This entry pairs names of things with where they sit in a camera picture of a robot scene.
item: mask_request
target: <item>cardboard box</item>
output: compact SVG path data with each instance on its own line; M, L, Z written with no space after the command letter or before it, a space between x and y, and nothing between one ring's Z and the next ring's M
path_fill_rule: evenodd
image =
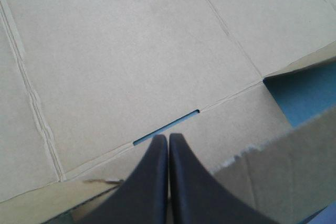
M290 128L263 77L334 56L334 0L0 3L0 201L126 178L133 142L194 110L175 131L215 170Z

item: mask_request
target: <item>black plastic object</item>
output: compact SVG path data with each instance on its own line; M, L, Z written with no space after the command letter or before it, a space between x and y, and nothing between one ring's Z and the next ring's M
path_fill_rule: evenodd
M169 149L175 224L276 223L223 188L201 165L182 134L170 135Z
M167 140L157 135L121 187L79 223L165 223L167 158Z

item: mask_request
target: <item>torn cardboard edge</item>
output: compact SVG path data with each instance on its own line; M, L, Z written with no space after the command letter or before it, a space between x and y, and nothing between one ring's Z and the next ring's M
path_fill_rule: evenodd
M213 171L236 197L279 223L298 223L336 200L336 107Z

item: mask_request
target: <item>cardboard surface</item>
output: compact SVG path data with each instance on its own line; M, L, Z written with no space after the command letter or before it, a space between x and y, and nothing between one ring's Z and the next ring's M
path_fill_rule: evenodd
M233 103L264 75L336 40L336 12L324 0L0 1L12 52L22 58L17 68L25 69L22 78L31 82L26 90L35 94L29 103L43 138L38 148L49 152L49 161L39 160L45 153L34 147L27 156L38 152L34 162L41 166L52 160L56 180L96 168L97 174L105 169L127 176L146 145L135 148L133 141L197 109L205 118L202 112ZM247 93L251 97L236 110L207 118L218 130L209 148L192 138L208 167L218 165L223 152L233 155L281 132L278 122L288 128L268 92ZM244 110L244 103L260 109ZM16 111L17 105L8 108ZM221 120L227 117L232 124L224 135ZM247 126L268 122L265 135ZM204 123L193 126L200 127L196 132ZM111 167L103 168L107 163ZM25 175L15 178L26 184ZM48 174L41 181L50 180ZM37 187L27 185L25 190Z
M215 178L270 218L298 223L336 200L335 121L334 107L259 149L241 153Z
M7 2L65 174L259 79L205 0Z
M183 133L188 144L210 172L221 168L250 145L262 143L291 129L284 114L262 84L228 99L215 109L201 111L169 130ZM83 173L76 179L116 177L125 179L135 168L150 141L145 141L116 159Z
M336 11L324 0L209 1L263 76L336 40Z

